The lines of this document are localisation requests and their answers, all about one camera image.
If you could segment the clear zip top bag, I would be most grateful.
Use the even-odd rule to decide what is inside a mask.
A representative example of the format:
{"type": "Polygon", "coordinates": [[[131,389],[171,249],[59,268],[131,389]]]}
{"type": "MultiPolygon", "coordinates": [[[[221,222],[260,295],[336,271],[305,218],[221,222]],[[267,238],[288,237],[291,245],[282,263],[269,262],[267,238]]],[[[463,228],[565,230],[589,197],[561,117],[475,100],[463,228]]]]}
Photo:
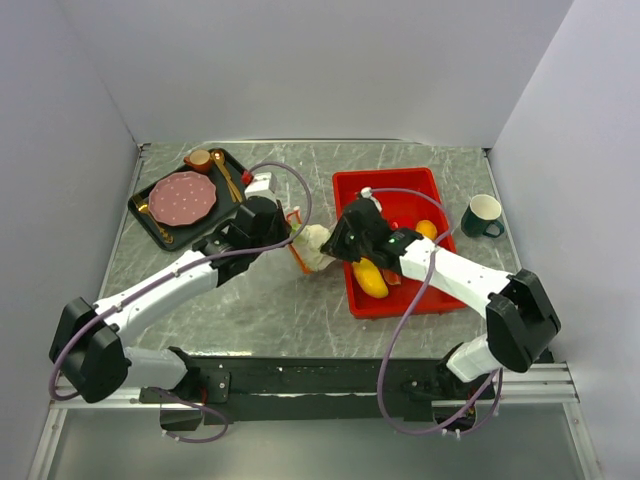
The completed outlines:
{"type": "Polygon", "coordinates": [[[301,271],[305,274],[311,274],[312,269],[308,263],[307,253],[309,251],[307,245],[308,240],[305,234],[305,228],[302,227],[302,218],[300,215],[301,208],[295,206],[289,213],[286,213],[286,218],[292,227],[292,234],[298,233],[298,236],[288,246],[289,251],[294,257],[294,260],[301,271]]]}

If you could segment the toy cauliflower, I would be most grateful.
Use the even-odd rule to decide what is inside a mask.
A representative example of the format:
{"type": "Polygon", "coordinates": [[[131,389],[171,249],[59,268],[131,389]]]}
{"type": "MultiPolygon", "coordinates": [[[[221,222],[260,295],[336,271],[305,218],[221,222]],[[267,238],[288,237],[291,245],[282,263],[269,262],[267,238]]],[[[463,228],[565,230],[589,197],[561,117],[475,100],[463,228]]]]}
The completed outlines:
{"type": "Polygon", "coordinates": [[[309,249],[307,259],[312,273],[326,269],[334,261],[334,258],[322,254],[320,248],[329,239],[330,230],[319,224],[308,225],[304,228],[309,249]]]}

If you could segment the yellow toy mango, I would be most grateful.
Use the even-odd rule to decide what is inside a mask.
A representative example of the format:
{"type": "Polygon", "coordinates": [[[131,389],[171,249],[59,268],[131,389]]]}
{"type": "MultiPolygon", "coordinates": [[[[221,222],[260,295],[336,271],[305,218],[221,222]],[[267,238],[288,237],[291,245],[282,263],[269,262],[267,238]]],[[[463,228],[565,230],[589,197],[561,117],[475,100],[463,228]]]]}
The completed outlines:
{"type": "Polygon", "coordinates": [[[375,299],[386,298],[389,289],[381,271],[367,258],[352,263],[352,270],[356,282],[361,290],[369,297],[375,299]]]}

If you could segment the toy watermelon slice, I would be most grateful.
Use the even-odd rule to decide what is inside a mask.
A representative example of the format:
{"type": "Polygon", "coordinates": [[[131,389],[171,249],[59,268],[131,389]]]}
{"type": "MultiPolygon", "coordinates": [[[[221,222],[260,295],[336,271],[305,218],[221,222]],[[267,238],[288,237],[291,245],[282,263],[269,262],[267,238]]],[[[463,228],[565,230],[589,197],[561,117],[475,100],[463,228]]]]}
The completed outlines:
{"type": "Polygon", "coordinates": [[[385,282],[390,286],[396,286],[401,284],[401,276],[391,270],[384,269],[382,276],[385,282]]]}

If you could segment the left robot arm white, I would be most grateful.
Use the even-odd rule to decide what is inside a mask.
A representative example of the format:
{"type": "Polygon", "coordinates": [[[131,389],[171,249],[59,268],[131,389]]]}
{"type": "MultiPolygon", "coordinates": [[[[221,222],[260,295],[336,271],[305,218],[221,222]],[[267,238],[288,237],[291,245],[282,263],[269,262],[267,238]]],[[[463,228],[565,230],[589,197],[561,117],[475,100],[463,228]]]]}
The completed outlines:
{"type": "Polygon", "coordinates": [[[253,196],[234,217],[176,261],[128,290],[90,304],[76,298],[63,309],[49,352],[88,403],[129,385],[161,388],[184,402],[199,395],[201,369],[183,350],[133,347],[148,327],[193,297],[244,273],[258,256],[286,244],[291,231],[277,200],[253,196]]]}

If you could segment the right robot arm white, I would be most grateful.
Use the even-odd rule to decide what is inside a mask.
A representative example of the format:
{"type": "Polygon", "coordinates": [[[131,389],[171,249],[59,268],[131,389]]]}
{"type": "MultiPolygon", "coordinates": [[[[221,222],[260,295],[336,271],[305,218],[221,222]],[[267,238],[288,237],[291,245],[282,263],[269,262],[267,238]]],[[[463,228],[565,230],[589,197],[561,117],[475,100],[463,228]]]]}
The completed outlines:
{"type": "Polygon", "coordinates": [[[439,390],[460,398],[476,378],[504,368],[527,372],[561,329],[538,276],[494,270],[461,257],[409,228],[392,229],[376,201],[359,198],[342,212],[321,252],[338,260],[366,258],[384,270],[427,283],[486,321],[486,333],[453,349],[437,375],[439,390]]]}

